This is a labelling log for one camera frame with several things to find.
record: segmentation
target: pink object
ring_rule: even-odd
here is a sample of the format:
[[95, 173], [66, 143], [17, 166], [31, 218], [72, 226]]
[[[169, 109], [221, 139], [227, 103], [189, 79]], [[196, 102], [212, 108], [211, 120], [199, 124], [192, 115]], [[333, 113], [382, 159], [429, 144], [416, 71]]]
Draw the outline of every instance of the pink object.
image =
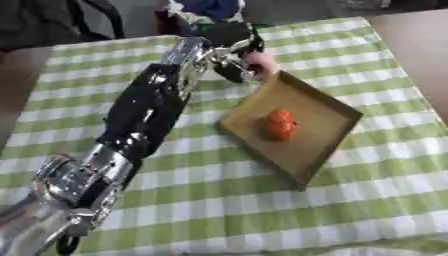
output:
[[277, 64], [274, 58], [263, 52], [252, 52], [244, 57], [244, 67], [247, 68], [250, 65], [258, 65], [261, 70], [258, 70], [255, 75], [257, 80], [265, 80], [269, 75], [277, 71]]

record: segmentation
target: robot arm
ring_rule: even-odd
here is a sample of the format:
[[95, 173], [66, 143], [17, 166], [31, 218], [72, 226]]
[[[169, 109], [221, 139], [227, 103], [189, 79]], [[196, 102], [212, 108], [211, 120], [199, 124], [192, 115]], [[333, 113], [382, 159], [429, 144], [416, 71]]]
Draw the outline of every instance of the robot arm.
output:
[[227, 79], [242, 81], [251, 72], [229, 56], [260, 51], [256, 41], [262, 44], [256, 35], [232, 49], [188, 37], [148, 66], [115, 101], [92, 149], [80, 159], [51, 158], [37, 171], [28, 197], [0, 215], [0, 255], [35, 255], [53, 243], [60, 254], [72, 253], [160, 146], [207, 68], [214, 65]]

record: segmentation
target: orange ball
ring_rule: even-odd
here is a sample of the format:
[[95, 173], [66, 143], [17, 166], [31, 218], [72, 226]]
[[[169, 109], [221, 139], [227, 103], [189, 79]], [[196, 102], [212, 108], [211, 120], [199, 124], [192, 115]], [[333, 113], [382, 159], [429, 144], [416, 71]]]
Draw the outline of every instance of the orange ball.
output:
[[280, 122], [294, 122], [294, 116], [285, 108], [276, 108], [272, 110], [268, 119], [270, 122], [280, 123]]
[[296, 126], [294, 116], [284, 108], [272, 110], [266, 119], [266, 130], [274, 139], [290, 138], [294, 134]]

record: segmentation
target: green checkered tablecloth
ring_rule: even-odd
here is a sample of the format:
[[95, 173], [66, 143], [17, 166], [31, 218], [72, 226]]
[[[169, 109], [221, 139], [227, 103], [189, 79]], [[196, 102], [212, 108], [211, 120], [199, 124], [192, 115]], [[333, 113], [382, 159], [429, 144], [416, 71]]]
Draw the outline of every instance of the green checkered tablecloth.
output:
[[[217, 129], [259, 85], [235, 85], [209, 71], [163, 146], [78, 253], [302, 255], [375, 241], [408, 241], [412, 249], [421, 236], [448, 233], [447, 129], [370, 25], [349, 18], [260, 32], [281, 69], [365, 114], [309, 188], [285, 188]], [[113, 100], [175, 40], [54, 47], [2, 153], [2, 204], [26, 194], [47, 156], [88, 150]]]

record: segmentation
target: cardboard tray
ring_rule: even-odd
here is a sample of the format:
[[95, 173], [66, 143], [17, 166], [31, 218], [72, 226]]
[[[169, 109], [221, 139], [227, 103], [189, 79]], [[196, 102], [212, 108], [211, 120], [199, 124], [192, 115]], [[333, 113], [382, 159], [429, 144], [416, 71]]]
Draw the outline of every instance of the cardboard tray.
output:
[[[274, 108], [286, 108], [299, 124], [285, 141], [263, 136], [260, 124]], [[220, 126], [273, 163], [300, 190], [361, 119], [362, 113], [279, 71], [222, 118]]]

